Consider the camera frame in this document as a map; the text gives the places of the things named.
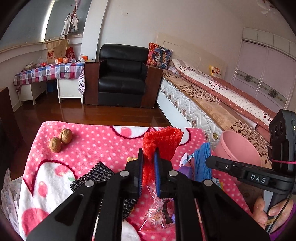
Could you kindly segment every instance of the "bed frame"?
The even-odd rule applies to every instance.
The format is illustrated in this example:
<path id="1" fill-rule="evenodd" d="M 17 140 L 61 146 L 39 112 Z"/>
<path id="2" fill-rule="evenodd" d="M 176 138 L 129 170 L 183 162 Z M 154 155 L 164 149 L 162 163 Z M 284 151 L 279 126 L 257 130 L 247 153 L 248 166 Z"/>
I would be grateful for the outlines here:
<path id="1" fill-rule="evenodd" d="M 156 43 L 171 49 L 173 51 L 172 59 L 182 59 L 205 74 L 210 74 L 210 65 L 220 68 L 222 78 L 224 78 L 227 64 L 210 52 L 165 33 L 158 33 Z M 161 91 L 158 92 L 156 102 L 173 127 L 192 127 L 189 121 Z"/>

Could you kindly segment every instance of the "red bag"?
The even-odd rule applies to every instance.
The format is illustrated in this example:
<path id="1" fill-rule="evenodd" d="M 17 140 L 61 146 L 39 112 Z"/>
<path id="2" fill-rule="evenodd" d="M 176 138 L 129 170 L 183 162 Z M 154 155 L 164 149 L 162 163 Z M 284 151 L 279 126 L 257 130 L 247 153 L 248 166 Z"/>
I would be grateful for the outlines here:
<path id="1" fill-rule="evenodd" d="M 73 47 L 69 47 L 67 48 L 66 50 L 66 57 L 71 60 L 71 59 L 76 59 L 75 58 L 75 54 L 74 54 L 74 51 L 73 51 Z"/>

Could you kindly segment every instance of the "paper bag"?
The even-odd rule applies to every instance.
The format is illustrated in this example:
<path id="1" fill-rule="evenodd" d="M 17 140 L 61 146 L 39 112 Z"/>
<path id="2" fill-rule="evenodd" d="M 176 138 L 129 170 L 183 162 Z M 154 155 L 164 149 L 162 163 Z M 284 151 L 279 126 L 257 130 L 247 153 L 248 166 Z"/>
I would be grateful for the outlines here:
<path id="1" fill-rule="evenodd" d="M 55 63 L 56 58 L 65 58 L 67 46 L 67 39 L 61 39 L 46 44 L 47 62 L 53 64 Z"/>

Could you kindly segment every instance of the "wooden floor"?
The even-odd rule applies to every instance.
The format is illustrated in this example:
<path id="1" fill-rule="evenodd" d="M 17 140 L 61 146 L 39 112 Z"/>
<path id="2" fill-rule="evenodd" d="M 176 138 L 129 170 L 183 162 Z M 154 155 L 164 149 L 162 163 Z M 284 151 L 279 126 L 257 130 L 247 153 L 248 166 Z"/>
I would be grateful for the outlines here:
<path id="1" fill-rule="evenodd" d="M 44 121 L 118 126 L 166 127 L 170 123 L 159 107 L 154 109 L 108 107 L 81 104 L 78 98 L 63 99 L 59 104 L 57 92 L 42 94 L 32 101 L 24 102 L 15 112 L 17 123 L 23 135 L 23 142 L 11 164 L 11 178 L 23 175 L 31 145 Z"/>

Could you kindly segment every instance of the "blue container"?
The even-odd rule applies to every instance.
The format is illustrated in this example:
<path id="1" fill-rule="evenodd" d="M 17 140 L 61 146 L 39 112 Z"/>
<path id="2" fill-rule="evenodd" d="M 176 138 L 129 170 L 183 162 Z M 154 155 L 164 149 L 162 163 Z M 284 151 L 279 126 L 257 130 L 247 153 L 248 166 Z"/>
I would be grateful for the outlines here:
<path id="1" fill-rule="evenodd" d="M 54 92 L 57 90 L 57 80 L 49 80 L 46 82 L 47 92 Z"/>

